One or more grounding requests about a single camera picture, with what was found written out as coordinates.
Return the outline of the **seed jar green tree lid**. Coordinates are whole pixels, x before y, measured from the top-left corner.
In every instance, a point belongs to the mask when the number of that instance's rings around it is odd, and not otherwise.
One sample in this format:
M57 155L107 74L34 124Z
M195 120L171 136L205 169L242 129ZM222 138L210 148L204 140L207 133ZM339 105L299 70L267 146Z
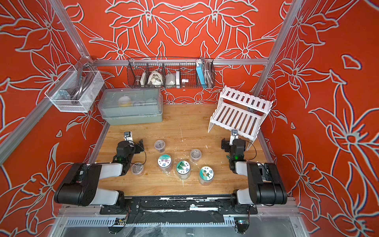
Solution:
M180 161L176 165L177 176L181 180L186 180L190 177L191 166L188 161Z

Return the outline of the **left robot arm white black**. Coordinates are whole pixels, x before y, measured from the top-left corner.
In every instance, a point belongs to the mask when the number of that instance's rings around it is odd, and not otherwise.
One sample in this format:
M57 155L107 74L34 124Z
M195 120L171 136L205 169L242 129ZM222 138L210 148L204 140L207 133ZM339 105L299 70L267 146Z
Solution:
M134 155L144 153L144 143L124 140L118 143L111 163L74 163L59 185L54 201L76 206L102 205L125 208L122 191L98 187L99 181L127 174Z

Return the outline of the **white slatted two-tier shelf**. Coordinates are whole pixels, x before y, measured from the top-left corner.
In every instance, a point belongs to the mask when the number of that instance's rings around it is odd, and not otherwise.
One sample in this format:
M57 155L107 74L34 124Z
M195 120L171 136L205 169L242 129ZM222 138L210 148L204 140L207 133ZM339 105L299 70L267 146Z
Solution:
M254 142L272 105L272 101L225 86L210 117L208 132L217 125L229 131L237 130L239 136Z

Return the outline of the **seed jar pink flower lid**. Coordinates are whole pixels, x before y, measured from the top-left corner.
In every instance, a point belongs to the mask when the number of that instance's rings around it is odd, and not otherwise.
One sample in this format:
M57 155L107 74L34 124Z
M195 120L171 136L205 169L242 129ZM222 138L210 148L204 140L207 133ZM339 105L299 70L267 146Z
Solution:
M168 154L161 155L158 158L158 166L163 173L169 173L173 167L172 158Z

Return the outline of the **seed jar radish lid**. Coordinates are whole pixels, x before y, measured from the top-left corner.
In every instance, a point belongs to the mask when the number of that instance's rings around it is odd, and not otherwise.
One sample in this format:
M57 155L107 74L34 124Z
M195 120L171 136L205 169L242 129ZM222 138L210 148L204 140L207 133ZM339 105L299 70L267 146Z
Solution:
M208 186L213 182L215 172L209 166L203 166L199 171L199 183L203 186Z

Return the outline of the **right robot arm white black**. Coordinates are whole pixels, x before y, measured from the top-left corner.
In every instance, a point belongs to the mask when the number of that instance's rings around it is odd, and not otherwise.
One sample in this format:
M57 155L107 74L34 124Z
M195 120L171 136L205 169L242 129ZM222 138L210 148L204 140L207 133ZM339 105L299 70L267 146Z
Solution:
M274 163L258 163L246 160L247 141L243 139L221 141L221 149L228 153L230 170L247 177L248 188L233 192L235 203L239 205L284 205L288 195L277 166Z

